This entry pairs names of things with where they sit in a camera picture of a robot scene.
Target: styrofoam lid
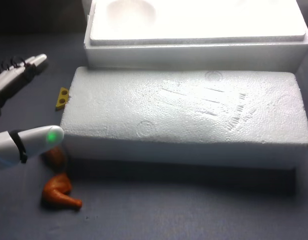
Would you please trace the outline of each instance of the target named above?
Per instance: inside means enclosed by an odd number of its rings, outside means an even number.
[[[99,0],[91,21],[94,46],[297,42],[306,31],[295,0]]]

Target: white styrofoam block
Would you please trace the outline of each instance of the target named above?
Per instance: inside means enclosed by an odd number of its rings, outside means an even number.
[[[153,38],[151,31],[143,33],[146,32],[143,26],[136,28],[136,31],[130,31],[128,27],[117,27],[116,25],[111,29],[112,24],[103,21],[105,16],[107,18],[118,18],[118,25],[122,24],[123,26],[124,20],[128,17],[120,17],[124,15],[124,11],[115,11],[118,7],[111,10],[113,0],[110,4],[108,4],[108,1],[94,0],[91,5],[84,40],[88,63],[90,67],[96,68],[252,70],[295,73],[308,50],[308,28],[296,1],[286,1],[288,2],[286,7],[283,7],[285,0],[261,1],[264,3],[243,1],[240,7],[228,8],[227,11],[223,12],[214,10],[221,9],[221,5],[217,5],[218,8],[211,8],[208,12],[217,12],[220,14],[219,17],[208,13],[206,18],[210,20],[196,26],[194,25],[195,21],[199,21],[192,17],[195,15],[193,12],[191,17],[183,17],[186,20],[191,19],[188,20],[191,25],[175,23],[174,25],[177,27],[169,27],[162,32],[153,32],[158,37]],[[275,4],[272,2],[279,4],[282,10],[274,7]],[[226,17],[227,12],[231,11],[230,17]],[[176,15],[175,12],[175,10],[170,11],[171,14]],[[243,16],[237,17],[241,12],[244,13]],[[268,15],[272,22],[266,21]],[[249,25],[250,20],[257,27],[254,28]],[[281,22],[281,20],[286,20],[288,24]]]
[[[292,73],[80,67],[69,92],[74,158],[288,169],[308,147]]]
[[[308,25],[308,0],[297,0],[297,2]]]

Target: dark background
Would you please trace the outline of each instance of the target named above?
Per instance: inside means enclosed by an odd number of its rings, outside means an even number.
[[[0,0],[0,35],[84,32],[81,0]]]

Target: brown plastic food toy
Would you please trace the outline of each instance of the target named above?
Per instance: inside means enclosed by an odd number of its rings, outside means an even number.
[[[45,162],[54,170],[64,168],[66,156],[59,147],[54,147],[43,154]]]
[[[65,195],[68,194],[71,189],[72,185],[66,173],[58,174],[46,183],[42,192],[42,198],[47,203],[54,206],[80,209],[82,207],[81,200]]]

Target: circular mark on styrofoam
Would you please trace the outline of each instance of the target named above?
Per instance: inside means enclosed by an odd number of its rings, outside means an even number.
[[[218,82],[223,79],[223,75],[218,71],[208,71],[205,77],[208,81],[211,82]]]
[[[85,90],[72,92],[69,95],[69,102],[74,107],[86,106],[87,104],[90,104],[91,100],[92,100],[91,93]]]
[[[141,121],[137,125],[137,135],[139,137],[149,136],[155,131],[155,126],[150,121]]]
[[[155,8],[145,0],[117,0],[107,6],[108,24],[117,31],[139,31],[152,26]]]
[[[299,112],[299,105],[296,103],[296,97],[284,95],[278,99],[278,109],[287,115],[296,115]]]

